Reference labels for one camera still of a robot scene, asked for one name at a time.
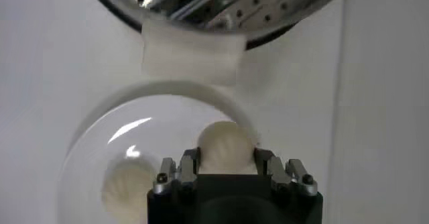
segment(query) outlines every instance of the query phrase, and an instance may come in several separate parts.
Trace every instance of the white foam block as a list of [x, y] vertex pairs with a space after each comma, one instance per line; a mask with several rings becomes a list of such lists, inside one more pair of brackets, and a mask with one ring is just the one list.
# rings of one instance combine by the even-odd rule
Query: white foam block
[[145, 20], [143, 73], [164, 80], [215, 85], [235, 83], [246, 45], [244, 35], [201, 33]]

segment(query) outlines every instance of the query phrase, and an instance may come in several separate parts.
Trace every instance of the bolt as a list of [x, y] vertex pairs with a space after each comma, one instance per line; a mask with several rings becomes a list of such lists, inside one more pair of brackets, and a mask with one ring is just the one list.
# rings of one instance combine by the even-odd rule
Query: bolt
[[158, 183], [160, 183], [160, 184], [162, 184], [162, 183], [166, 183], [166, 182], [167, 182], [167, 180], [168, 180], [168, 176], [167, 176], [167, 174], [166, 174], [165, 172], [159, 173], [159, 174], [156, 176], [156, 181], [157, 181]]
[[309, 174], [305, 174], [305, 175], [302, 177], [302, 182], [303, 182], [304, 184], [313, 184], [313, 182], [314, 182], [313, 176], [311, 176], [311, 175], [309, 175]]

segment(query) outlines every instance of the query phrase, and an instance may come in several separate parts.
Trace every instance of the colander hole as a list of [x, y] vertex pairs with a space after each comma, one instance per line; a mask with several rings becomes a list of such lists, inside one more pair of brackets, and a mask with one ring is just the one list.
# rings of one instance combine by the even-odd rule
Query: colander hole
[[142, 3], [145, 2], [145, 0], [137, 0], [137, 2], [141, 5]]

